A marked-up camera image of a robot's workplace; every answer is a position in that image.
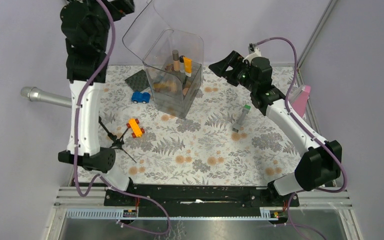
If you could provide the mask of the orange round sponge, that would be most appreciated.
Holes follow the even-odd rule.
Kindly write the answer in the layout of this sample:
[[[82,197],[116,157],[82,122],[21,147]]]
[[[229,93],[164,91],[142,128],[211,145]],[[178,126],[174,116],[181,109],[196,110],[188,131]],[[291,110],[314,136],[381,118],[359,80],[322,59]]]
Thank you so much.
[[[185,88],[182,90],[182,94],[183,94],[184,97],[188,94],[189,89],[190,89],[189,87],[185,87]]]

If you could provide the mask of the clear acrylic organizer box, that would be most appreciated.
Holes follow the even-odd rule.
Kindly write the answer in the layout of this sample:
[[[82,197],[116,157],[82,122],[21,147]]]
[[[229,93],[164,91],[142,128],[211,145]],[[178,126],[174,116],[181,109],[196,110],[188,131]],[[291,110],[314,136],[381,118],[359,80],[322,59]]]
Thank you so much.
[[[122,37],[123,45],[144,66],[157,110],[185,119],[203,80],[204,41],[194,33],[179,28],[185,20],[185,0],[149,0]],[[188,77],[183,96],[185,73],[174,71],[172,51],[192,60],[192,75]],[[173,82],[177,92],[158,92],[153,83]]]

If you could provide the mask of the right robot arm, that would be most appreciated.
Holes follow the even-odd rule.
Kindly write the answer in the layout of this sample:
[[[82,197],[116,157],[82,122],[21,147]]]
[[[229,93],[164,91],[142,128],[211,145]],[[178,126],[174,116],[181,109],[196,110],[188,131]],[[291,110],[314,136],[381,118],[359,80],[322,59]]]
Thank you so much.
[[[271,205],[279,206],[291,193],[314,190],[341,176],[342,146],[336,140],[327,141],[286,107],[286,96],[272,84],[269,59],[257,53],[243,57],[232,51],[209,69],[229,84],[249,90],[254,107],[284,132],[301,157],[294,172],[268,183],[266,198]]]

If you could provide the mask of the beige makeup sponge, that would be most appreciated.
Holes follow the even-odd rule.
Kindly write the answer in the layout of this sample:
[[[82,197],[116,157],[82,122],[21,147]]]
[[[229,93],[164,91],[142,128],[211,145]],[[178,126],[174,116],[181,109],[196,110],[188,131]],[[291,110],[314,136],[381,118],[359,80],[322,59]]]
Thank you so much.
[[[153,88],[155,91],[160,93],[176,93],[178,90],[177,84],[170,81],[155,82],[153,83]]]

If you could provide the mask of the black mascara stick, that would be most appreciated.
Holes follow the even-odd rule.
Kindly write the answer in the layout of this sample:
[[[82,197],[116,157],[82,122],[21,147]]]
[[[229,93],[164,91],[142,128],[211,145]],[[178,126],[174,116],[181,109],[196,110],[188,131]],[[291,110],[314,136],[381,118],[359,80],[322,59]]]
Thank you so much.
[[[182,88],[185,88],[186,85],[187,85],[187,82],[188,82],[188,76],[185,76],[184,79],[183,79],[183,83],[182,83]]]

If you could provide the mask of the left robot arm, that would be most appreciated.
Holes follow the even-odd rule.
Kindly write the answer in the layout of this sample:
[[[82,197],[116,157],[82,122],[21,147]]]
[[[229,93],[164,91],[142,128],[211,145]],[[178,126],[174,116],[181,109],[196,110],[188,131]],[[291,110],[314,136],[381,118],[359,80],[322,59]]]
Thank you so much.
[[[131,0],[70,0],[60,12],[71,93],[70,138],[61,163],[95,173],[124,206],[132,204],[132,180],[115,168],[116,152],[99,143],[99,108],[108,61],[115,44],[114,23],[135,11]]]

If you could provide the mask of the beige foundation tube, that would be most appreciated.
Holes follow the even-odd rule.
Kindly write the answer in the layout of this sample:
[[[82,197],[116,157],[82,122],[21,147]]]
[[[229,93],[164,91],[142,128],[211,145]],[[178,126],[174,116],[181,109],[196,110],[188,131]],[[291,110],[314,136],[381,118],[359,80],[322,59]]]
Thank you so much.
[[[173,70],[175,72],[180,71],[180,55],[178,50],[173,50],[172,51],[172,60],[173,60]]]

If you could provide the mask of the orange cream tube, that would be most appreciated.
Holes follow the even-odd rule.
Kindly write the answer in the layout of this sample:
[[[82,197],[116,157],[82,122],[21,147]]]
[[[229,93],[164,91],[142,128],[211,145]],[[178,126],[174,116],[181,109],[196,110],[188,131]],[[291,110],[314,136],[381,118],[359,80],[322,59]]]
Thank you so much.
[[[184,71],[187,77],[192,76],[192,60],[186,56],[183,57]]]

